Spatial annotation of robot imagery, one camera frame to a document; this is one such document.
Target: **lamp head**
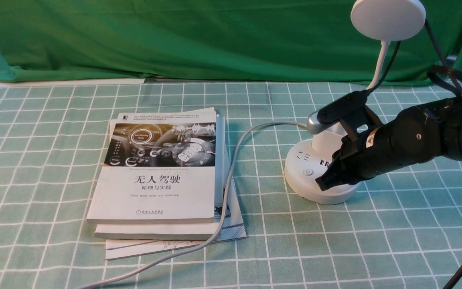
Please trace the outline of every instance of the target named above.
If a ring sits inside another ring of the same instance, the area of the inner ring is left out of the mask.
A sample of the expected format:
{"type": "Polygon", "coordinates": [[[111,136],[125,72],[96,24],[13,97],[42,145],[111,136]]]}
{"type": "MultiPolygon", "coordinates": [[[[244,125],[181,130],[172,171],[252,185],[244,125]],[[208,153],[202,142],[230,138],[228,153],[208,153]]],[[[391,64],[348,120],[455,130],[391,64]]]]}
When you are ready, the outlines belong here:
{"type": "Polygon", "coordinates": [[[357,0],[352,25],[363,35],[380,41],[401,41],[424,27],[426,11],[419,0],[357,0]]]}

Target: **self-driving book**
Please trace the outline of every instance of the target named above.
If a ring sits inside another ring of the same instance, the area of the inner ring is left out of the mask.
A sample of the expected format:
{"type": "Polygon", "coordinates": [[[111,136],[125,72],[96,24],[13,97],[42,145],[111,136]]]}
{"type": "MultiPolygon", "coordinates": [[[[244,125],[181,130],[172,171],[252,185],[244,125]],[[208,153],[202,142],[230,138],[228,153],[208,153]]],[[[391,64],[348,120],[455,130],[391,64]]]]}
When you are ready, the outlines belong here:
{"type": "Polygon", "coordinates": [[[214,110],[121,113],[87,214],[95,224],[211,223],[224,120],[214,110]]]}

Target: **label sticker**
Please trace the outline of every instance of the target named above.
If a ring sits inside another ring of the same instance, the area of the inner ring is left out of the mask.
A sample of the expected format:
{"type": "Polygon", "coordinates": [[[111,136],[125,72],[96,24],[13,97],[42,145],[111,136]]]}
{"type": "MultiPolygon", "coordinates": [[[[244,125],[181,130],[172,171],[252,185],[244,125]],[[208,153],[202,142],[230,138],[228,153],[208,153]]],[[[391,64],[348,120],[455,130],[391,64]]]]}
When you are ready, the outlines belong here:
{"type": "Polygon", "coordinates": [[[370,148],[371,146],[374,145],[374,137],[375,133],[377,132],[379,128],[376,128],[370,132],[370,134],[367,137],[367,148],[370,148]]]}

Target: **power button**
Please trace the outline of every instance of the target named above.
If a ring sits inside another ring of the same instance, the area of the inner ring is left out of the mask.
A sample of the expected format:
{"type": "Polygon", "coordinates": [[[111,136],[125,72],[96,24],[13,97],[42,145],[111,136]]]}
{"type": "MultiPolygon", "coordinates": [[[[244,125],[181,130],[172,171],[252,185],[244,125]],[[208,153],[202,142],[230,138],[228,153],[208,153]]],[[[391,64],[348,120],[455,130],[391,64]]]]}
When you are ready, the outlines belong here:
{"type": "Polygon", "coordinates": [[[305,176],[310,176],[313,174],[313,170],[312,169],[305,169],[302,171],[302,173],[305,175],[305,176]]]}

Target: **white desk lamp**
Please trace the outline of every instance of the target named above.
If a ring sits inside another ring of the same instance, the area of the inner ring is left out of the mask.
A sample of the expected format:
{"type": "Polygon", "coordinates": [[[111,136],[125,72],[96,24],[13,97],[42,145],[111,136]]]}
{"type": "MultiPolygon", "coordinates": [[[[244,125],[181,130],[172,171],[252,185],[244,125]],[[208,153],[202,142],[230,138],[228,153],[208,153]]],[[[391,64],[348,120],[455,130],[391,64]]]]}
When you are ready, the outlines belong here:
{"type": "MultiPolygon", "coordinates": [[[[351,20],[361,34],[381,42],[374,77],[367,87],[370,89],[379,81],[390,42],[411,38],[421,31],[426,11],[419,0],[357,0],[352,7],[351,20]]],[[[358,184],[322,191],[315,179],[326,172],[332,154],[341,147],[345,130],[338,122],[323,132],[312,133],[313,139],[297,143],[288,152],[284,167],[286,182],[294,192],[316,203],[342,203],[352,197],[358,184]]]]}

